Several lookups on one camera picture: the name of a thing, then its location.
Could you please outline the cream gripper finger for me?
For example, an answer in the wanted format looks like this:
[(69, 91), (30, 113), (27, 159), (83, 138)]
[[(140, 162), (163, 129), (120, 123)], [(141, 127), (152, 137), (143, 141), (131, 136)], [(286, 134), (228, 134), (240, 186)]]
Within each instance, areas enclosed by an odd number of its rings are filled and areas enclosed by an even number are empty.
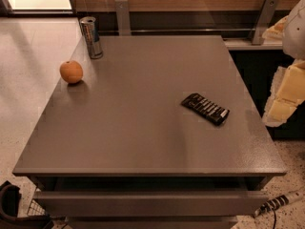
[(283, 38), (284, 34), (284, 29), (286, 26), (288, 17), (285, 16), (278, 20), (274, 25), (269, 27), (267, 30), (265, 30), (262, 34), (263, 39), (268, 39), (268, 40), (281, 40)]

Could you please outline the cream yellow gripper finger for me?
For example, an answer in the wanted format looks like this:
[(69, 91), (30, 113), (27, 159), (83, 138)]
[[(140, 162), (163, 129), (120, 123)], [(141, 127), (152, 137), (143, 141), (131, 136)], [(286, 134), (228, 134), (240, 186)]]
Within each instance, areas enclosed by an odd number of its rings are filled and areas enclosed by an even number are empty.
[(305, 61), (295, 60), (288, 68), (279, 66), (270, 92), (262, 121), (268, 127), (279, 127), (305, 101)]

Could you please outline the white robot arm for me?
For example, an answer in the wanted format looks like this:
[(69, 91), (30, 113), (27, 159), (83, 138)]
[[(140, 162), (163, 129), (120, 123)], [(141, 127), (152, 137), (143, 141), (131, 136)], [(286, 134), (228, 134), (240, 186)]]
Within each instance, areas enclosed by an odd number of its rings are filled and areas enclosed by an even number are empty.
[(262, 37), (280, 40), (283, 52), (295, 60), (288, 68), (277, 68), (264, 108), (263, 123), (279, 127), (305, 101), (305, 0), (265, 30)]

